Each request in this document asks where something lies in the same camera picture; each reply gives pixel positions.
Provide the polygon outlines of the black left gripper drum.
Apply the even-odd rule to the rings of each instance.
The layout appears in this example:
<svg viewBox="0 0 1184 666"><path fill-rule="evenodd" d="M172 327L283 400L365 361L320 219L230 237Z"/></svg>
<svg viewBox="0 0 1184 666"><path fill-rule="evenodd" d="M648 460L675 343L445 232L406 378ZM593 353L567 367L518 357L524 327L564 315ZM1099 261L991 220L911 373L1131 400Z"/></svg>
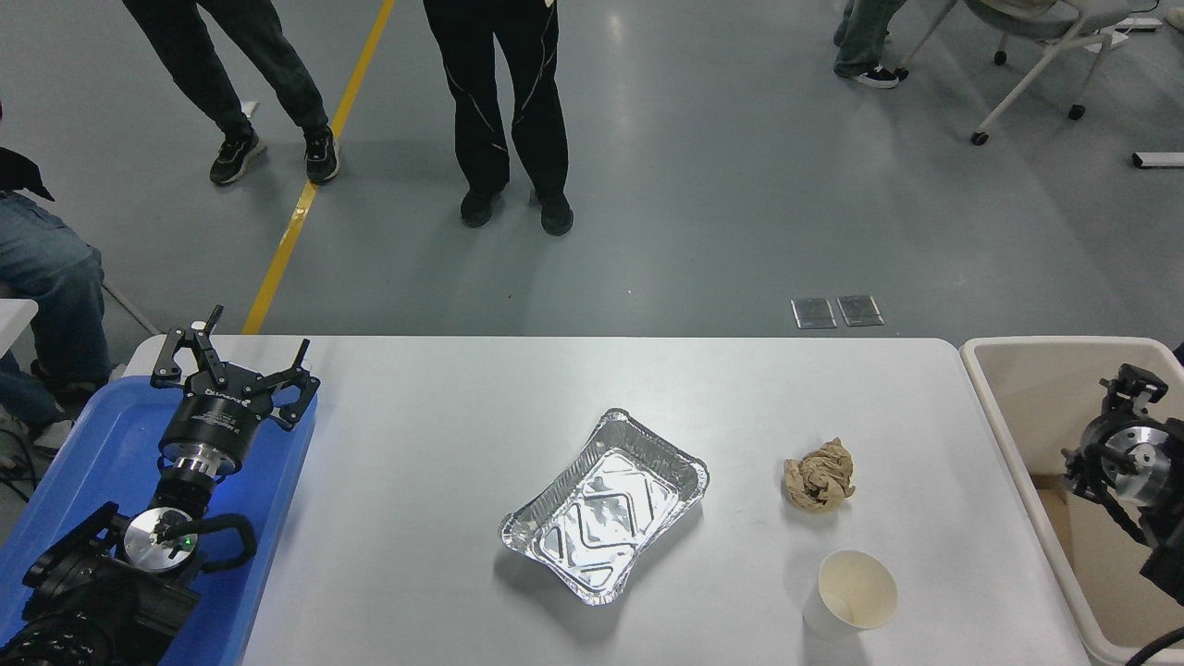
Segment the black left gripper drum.
<svg viewBox="0 0 1184 666"><path fill-rule="evenodd" d="M268 392L242 392L259 374L250 369L226 367L226 384L208 371L189 374L184 397L166 425L159 448L167 460L191 457L194 452L219 452L221 465L244 463L264 416L271 412Z"/></svg>

